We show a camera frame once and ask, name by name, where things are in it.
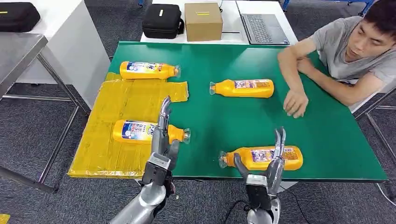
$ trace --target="laptop keyboard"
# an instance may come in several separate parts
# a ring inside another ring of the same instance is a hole
[[[248,14],[247,19],[253,31],[253,38],[255,38],[257,42],[272,43],[271,35],[267,31],[261,15]]]

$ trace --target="bottle cap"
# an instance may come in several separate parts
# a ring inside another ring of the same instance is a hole
[[[180,74],[182,72],[182,69],[180,65],[176,65],[175,68],[173,69],[173,76],[180,78]]]
[[[214,82],[209,83],[209,93],[211,95],[216,93],[216,84]]]
[[[227,154],[223,151],[220,152],[219,155],[219,165],[221,168],[225,168],[228,166],[228,161],[227,161]]]
[[[189,144],[190,138],[191,138],[191,130],[189,128],[184,129],[183,130],[183,142],[185,144]]]

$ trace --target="yellow packing tape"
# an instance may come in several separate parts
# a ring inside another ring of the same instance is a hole
[[[187,82],[160,79],[122,80],[109,73],[91,111],[68,175],[71,177],[140,178],[151,146],[120,143],[113,139],[119,119],[157,122],[166,96],[187,101]]]
[[[10,219],[10,215],[0,214],[0,224],[7,224],[9,219]]]

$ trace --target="cardboard box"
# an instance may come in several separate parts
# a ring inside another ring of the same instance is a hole
[[[217,3],[185,3],[187,41],[221,40],[223,19]]]

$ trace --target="black hair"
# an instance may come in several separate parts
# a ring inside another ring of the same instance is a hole
[[[372,22],[384,34],[396,40],[396,0],[379,0],[374,3],[364,16],[364,20]]]

